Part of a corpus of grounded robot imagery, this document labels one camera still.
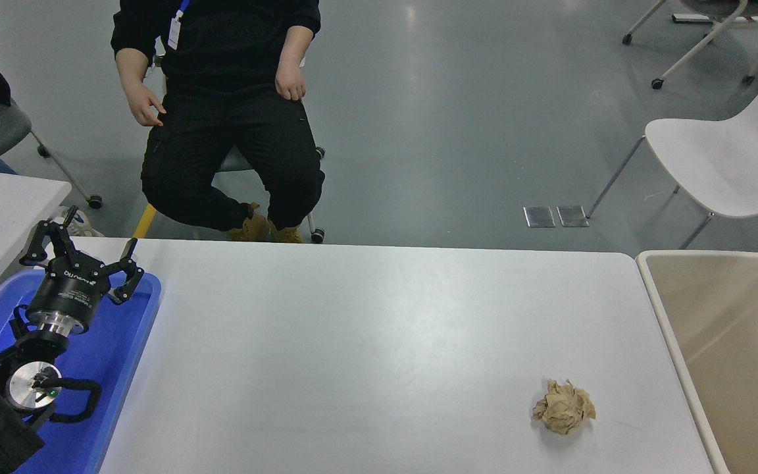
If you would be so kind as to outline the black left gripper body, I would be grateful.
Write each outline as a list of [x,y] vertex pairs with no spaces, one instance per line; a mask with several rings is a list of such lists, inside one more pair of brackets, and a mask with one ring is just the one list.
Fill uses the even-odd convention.
[[73,261],[67,256],[50,260],[26,317],[38,322],[43,315],[61,314],[78,324],[91,324],[103,295],[109,291],[108,276],[95,275],[102,264],[86,254],[76,255]]

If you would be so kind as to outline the person's right hand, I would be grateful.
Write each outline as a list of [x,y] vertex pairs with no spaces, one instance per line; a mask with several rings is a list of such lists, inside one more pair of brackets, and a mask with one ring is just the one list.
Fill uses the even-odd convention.
[[162,127],[159,113],[165,113],[159,99],[153,91],[142,83],[132,83],[123,86],[124,94],[130,108],[130,113],[136,123],[145,127]]

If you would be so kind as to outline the person's left hand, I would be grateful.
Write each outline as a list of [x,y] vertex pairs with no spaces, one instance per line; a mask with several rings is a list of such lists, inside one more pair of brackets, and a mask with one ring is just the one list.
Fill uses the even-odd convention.
[[303,69],[299,63],[280,63],[274,84],[277,94],[292,102],[300,102],[307,92]]

